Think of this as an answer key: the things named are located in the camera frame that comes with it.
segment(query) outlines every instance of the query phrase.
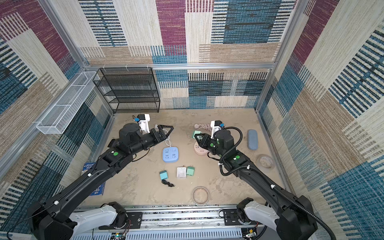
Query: white box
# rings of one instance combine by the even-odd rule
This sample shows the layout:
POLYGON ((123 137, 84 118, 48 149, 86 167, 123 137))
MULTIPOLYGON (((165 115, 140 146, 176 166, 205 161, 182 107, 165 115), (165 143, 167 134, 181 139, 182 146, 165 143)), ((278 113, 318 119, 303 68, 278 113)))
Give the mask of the white box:
POLYGON ((186 179, 187 178, 187 168, 186 167, 178 167, 176 177, 177 177, 177 179, 186 179))

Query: wire basket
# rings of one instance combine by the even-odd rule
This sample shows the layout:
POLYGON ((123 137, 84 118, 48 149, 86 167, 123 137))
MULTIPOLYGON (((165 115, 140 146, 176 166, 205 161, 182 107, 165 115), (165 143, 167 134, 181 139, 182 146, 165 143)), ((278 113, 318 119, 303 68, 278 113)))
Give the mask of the wire basket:
POLYGON ((93 82, 114 113, 159 112, 152 68, 100 68, 93 82))
POLYGON ((44 134, 63 134, 81 105, 94 88, 92 79, 98 79, 95 71, 82 72, 65 90, 54 106, 37 125, 44 134))

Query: patterned wall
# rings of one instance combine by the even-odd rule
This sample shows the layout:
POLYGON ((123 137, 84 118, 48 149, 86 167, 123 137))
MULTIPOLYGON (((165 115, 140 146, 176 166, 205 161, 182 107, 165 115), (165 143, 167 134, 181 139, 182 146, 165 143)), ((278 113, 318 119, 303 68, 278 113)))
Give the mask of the patterned wall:
POLYGON ((156 70, 160 109, 254 108, 269 71, 156 70))
POLYGON ((52 0, 91 65, 271 62, 295 0, 52 0))
POLYGON ((36 0, 0 1, 0 156, 78 70, 36 0))
MULTIPOLYGON (((1 232, 25 219, 32 202, 44 201, 70 185, 84 163, 92 160, 110 118, 109 106, 94 91, 62 135, 39 133, 1 180, 1 232)), ((28 224, 18 225, 14 232, 30 233, 28 224)))
POLYGON ((339 240, 384 239, 383 20, 382 0, 310 0, 260 110, 290 188, 339 240))

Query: robotic arm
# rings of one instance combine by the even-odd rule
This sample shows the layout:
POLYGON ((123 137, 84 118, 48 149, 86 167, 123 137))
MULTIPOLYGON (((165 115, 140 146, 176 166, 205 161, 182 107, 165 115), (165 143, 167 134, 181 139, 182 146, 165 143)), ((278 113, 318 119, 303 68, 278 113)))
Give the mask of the robotic arm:
POLYGON ((115 202, 81 214, 72 212, 94 189, 132 162, 133 155, 149 150, 172 132, 173 126, 164 125, 158 125, 159 131, 149 130, 149 116, 143 115, 137 118, 144 118, 142 131, 148 133, 141 134, 138 123, 124 125, 119 131, 119 139, 112 139, 109 149, 99 156, 91 169, 45 202, 34 202, 29 206, 29 226, 37 239, 69 240, 73 235, 95 227, 109 225, 119 229, 127 224, 125 209, 115 202), (163 128, 170 130, 165 134, 163 128))
POLYGON ((271 206, 258 204, 247 198, 237 205, 239 222, 249 224, 251 220, 262 222, 277 231, 282 240, 308 239, 322 225, 335 240, 332 230, 313 214, 311 202, 304 196, 297 197, 273 182, 244 153, 236 149, 243 134, 236 127, 225 127, 221 121, 212 121, 212 136, 195 134, 200 147, 220 157, 219 167, 223 176, 234 174, 254 188, 271 206), (235 144, 231 132, 237 130, 240 139, 235 144))

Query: blue book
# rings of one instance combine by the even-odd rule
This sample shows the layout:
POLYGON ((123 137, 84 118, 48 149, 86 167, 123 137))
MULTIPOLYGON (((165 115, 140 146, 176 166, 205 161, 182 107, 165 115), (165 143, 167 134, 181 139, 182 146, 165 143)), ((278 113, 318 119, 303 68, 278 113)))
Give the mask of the blue book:
MULTIPOLYGON (((81 172, 81 174, 83 175, 86 171, 88 171, 93 165, 95 164, 95 162, 86 162, 84 163, 84 167, 83 167, 83 171, 81 172)), ((102 183, 98 188, 96 188, 91 194, 90 196, 94 196, 94 195, 102 195, 104 193, 104 187, 105 187, 105 182, 102 183)))

